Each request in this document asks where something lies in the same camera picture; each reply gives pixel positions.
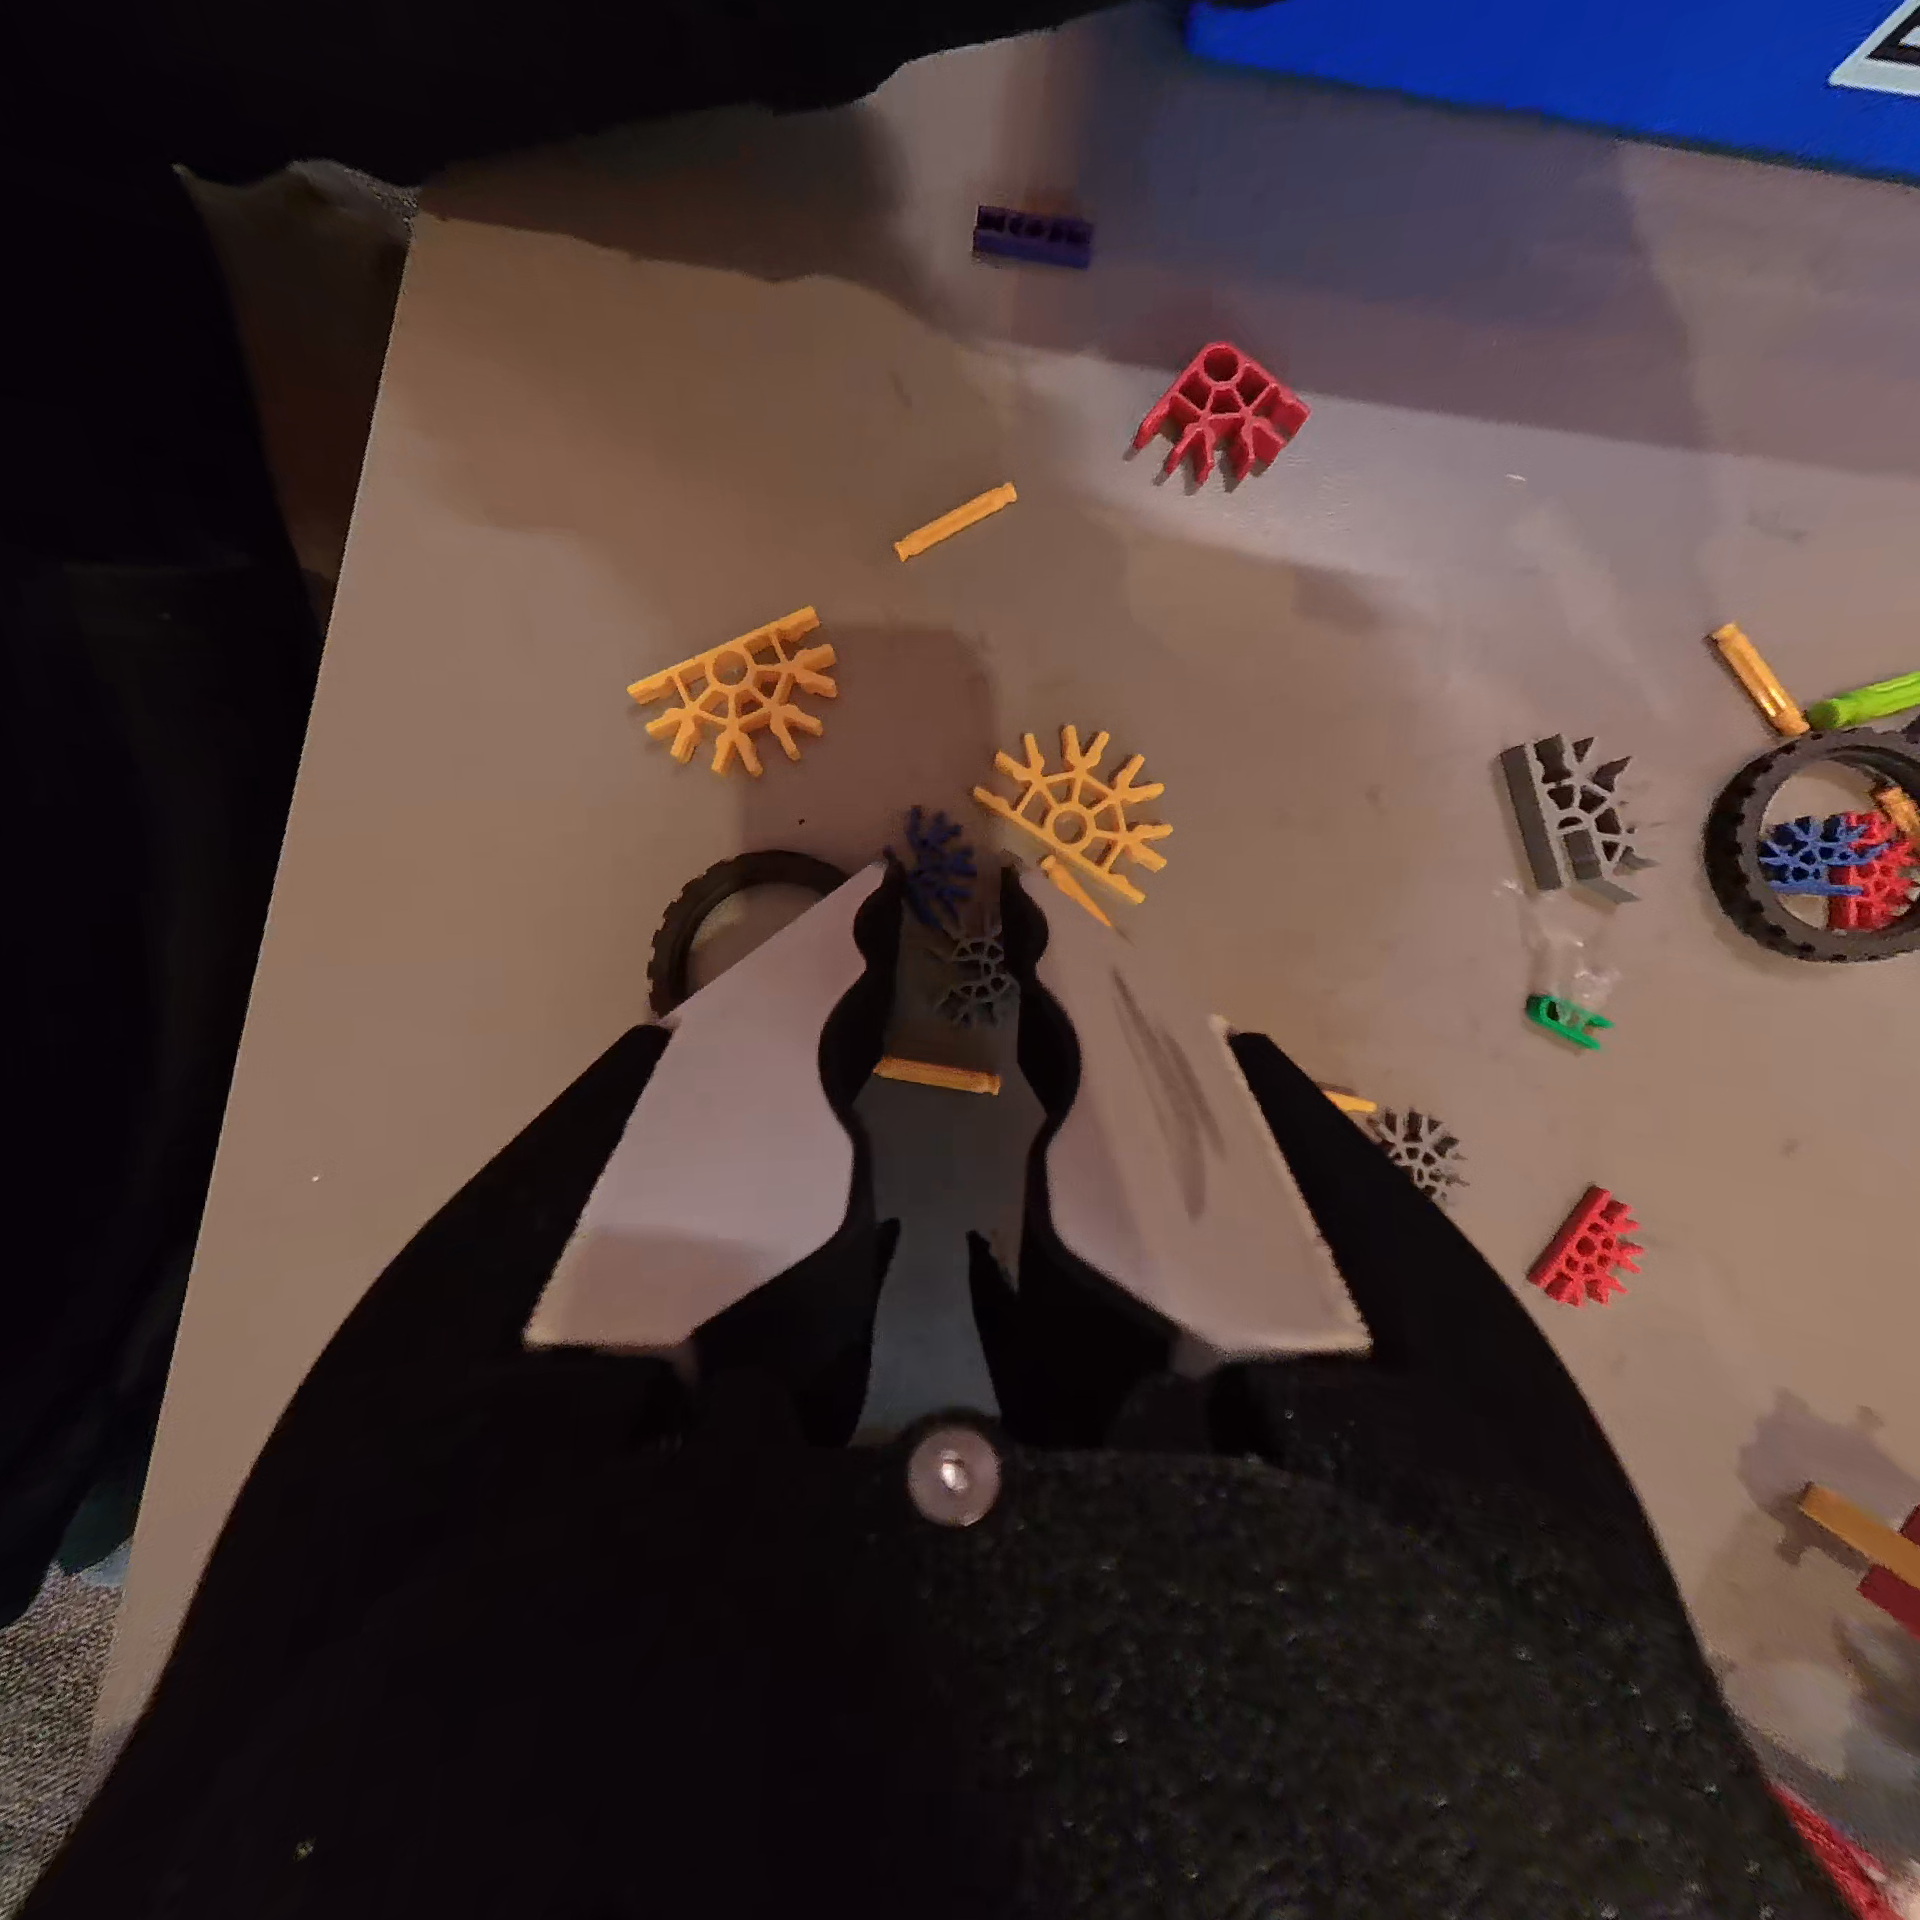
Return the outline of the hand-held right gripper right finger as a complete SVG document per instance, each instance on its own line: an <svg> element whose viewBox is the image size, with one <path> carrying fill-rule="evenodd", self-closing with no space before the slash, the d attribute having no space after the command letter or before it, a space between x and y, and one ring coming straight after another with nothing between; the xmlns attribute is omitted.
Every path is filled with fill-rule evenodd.
<svg viewBox="0 0 1920 1920"><path fill-rule="evenodd" d="M1002 952L1045 1109L1025 1239L1213 1359L1370 1351L1232 1025L1189 975L1029 866L1002 869Z"/></svg>

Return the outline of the small red connector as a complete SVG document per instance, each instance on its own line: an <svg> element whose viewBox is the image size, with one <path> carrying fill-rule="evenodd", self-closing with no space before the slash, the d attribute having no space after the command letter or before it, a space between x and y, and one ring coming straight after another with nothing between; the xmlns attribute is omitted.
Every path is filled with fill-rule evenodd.
<svg viewBox="0 0 1920 1920"><path fill-rule="evenodd" d="M1642 1271L1639 1234L1642 1224L1621 1196L1587 1187L1525 1279L1558 1303L1606 1303L1626 1293L1626 1274Z"/></svg>

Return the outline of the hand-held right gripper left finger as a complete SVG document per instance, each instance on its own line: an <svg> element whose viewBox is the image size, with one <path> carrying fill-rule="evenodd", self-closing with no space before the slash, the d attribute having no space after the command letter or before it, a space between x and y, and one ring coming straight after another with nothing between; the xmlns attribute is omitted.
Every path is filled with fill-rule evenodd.
<svg viewBox="0 0 1920 1920"><path fill-rule="evenodd" d="M558 1258L525 1342L784 1367L868 1347L875 1159L853 1119L895 997L902 891L868 863L696 987Z"/></svg>

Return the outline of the blue plastic storage bin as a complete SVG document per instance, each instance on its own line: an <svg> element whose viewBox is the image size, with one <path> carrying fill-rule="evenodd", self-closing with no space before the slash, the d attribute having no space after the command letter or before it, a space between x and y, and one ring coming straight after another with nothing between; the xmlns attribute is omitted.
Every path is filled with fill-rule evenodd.
<svg viewBox="0 0 1920 1920"><path fill-rule="evenodd" d="M1918 179L1918 3L1189 3L1202 60Z"/></svg>

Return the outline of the small blue connector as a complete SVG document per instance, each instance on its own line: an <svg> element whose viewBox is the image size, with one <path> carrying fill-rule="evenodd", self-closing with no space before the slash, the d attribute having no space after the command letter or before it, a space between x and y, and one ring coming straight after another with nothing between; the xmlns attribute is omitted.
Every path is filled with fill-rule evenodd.
<svg viewBox="0 0 1920 1920"><path fill-rule="evenodd" d="M905 849L892 858L902 866L912 914L938 933L959 933L978 888L978 858L963 822L943 808L912 805L902 831Z"/></svg>

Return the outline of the yellow connector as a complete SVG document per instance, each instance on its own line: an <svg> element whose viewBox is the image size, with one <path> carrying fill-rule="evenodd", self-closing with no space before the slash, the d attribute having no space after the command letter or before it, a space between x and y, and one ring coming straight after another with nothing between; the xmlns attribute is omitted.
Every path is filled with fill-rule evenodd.
<svg viewBox="0 0 1920 1920"><path fill-rule="evenodd" d="M1053 736L1020 735L997 751L971 805L1039 858L1039 874L1102 925L1141 906L1145 880L1165 869L1174 822L1165 785L1141 755L1116 755L1107 729L1061 722Z"/></svg>
<svg viewBox="0 0 1920 1920"><path fill-rule="evenodd" d="M649 713L645 735L663 741L677 763L708 751L714 773L761 777L757 736L799 762L802 741L826 735L817 702L835 701L835 650L820 630L814 605L784 613L630 683L627 697Z"/></svg>

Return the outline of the blue snowflake connector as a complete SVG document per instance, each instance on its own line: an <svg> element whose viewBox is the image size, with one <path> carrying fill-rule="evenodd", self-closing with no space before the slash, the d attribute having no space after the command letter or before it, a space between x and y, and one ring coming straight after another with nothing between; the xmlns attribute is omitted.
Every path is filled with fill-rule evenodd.
<svg viewBox="0 0 1920 1920"><path fill-rule="evenodd" d="M1860 869L1874 849L1869 815L1802 815L1765 824L1758 858L1765 883L1780 897L1860 901Z"/></svg>

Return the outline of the purple bar connector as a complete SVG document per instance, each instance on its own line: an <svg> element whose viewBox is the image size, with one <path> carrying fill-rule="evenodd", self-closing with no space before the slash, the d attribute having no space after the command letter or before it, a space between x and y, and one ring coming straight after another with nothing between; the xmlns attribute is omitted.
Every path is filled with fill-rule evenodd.
<svg viewBox="0 0 1920 1920"><path fill-rule="evenodd" d="M1096 253L1096 223L1076 215L978 204L971 221L971 253L1002 265L1089 272Z"/></svg>

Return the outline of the red fan connector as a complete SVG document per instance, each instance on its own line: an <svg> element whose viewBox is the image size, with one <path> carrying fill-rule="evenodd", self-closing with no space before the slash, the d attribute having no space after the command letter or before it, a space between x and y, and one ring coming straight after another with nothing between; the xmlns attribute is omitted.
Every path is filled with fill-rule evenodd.
<svg viewBox="0 0 1920 1920"><path fill-rule="evenodd" d="M1133 451L1164 446L1164 474L1208 486L1227 469L1236 486L1264 473L1311 418L1310 401L1236 342L1217 340L1194 353L1141 413Z"/></svg>

